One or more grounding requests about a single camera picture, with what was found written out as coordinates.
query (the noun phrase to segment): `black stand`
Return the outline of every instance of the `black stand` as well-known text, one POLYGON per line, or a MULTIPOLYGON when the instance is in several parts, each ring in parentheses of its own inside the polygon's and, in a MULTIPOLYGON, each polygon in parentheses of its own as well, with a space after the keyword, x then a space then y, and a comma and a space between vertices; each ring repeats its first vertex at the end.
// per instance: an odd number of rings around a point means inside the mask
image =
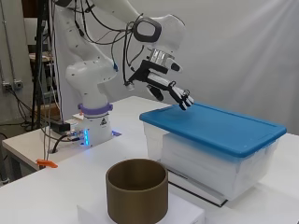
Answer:
POLYGON ((43 32, 45 29, 46 21, 49 17, 49 0, 38 1, 38 16, 37 16, 37 29, 36 29, 36 63, 34 72, 34 90, 33 90, 33 102, 31 113, 31 130, 35 128, 35 112, 37 105, 37 120, 36 128, 40 129, 40 107, 42 104, 42 53, 43 53, 43 32))

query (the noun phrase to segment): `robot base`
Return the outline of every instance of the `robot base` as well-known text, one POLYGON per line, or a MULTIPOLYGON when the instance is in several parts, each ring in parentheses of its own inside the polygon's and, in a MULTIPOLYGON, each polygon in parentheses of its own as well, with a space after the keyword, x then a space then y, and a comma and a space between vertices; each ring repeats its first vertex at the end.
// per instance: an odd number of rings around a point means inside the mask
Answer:
POLYGON ((112 138, 108 113, 95 116, 85 115, 77 129, 83 132, 83 143, 88 147, 95 147, 112 138))

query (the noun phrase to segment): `bronze cylinder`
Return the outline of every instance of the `bronze cylinder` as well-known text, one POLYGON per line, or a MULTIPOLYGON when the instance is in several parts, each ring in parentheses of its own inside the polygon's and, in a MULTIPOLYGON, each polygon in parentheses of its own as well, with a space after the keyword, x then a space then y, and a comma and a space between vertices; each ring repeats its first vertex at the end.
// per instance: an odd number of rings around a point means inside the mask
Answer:
POLYGON ((157 161, 129 160, 106 174, 107 211, 118 224, 154 224, 168 210, 168 172, 157 161))

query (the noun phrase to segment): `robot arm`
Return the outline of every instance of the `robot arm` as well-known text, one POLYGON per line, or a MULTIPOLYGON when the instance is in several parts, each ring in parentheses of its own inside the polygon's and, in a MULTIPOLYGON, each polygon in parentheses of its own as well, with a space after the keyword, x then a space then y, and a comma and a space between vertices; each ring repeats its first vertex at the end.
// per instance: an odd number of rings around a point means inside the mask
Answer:
MULTIPOLYGON (((76 2, 81 0, 56 0, 55 4, 60 7, 75 8, 76 2)), ((150 94, 155 96, 159 101, 163 100, 163 95, 161 91, 169 91, 170 95, 179 103, 180 107, 183 110, 186 110, 188 106, 193 104, 193 98, 190 96, 189 91, 183 91, 180 88, 176 87, 175 81, 169 81, 162 75, 166 75, 168 70, 173 70, 176 72, 181 72, 182 68, 174 60, 174 54, 178 50, 179 45, 185 35, 185 25, 182 20, 173 15, 167 15, 161 18, 147 18, 140 17, 137 11, 131 6, 127 0, 92 0, 93 4, 96 7, 103 9, 104 11, 110 13, 114 17, 118 18, 120 21, 123 21, 126 24, 132 23, 134 26, 131 26, 131 32, 133 32, 136 40, 145 43, 149 48, 151 48, 151 55, 148 60, 144 60, 136 72, 126 81, 124 85, 127 86, 129 90, 134 88, 134 81, 147 82, 148 90, 150 94)), ((103 54, 103 52, 96 47, 94 44, 86 41, 84 36, 74 35, 74 29, 72 30, 69 24, 73 24, 72 15, 66 17, 67 22, 64 23, 66 26, 67 42, 70 45, 70 49, 77 54, 83 61, 89 60, 96 63, 105 63, 106 66, 115 66, 115 64, 103 54)), ((75 80, 73 76, 74 71, 82 71, 82 64, 79 67, 70 66, 71 72, 68 72, 68 80, 72 86, 81 91, 81 94, 84 94, 84 90, 89 84, 81 84, 81 79, 75 80)), ((111 80, 116 73, 113 69, 106 71, 106 78, 101 78, 98 76, 98 80, 95 82, 102 83, 105 81, 111 80)), ((91 83, 94 83, 92 76, 90 76, 91 83)), ((95 104, 89 102, 89 106, 95 106, 95 104)))

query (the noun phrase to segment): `plastic storage box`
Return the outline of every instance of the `plastic storage box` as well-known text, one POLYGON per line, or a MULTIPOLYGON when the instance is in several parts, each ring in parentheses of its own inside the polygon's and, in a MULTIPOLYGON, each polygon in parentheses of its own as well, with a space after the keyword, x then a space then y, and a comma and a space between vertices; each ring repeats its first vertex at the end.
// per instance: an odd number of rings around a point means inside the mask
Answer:
POLYGON ((286 128, 209 105, 177 105, 140 116, 149 158, 233 200, 269 167, 286 128))

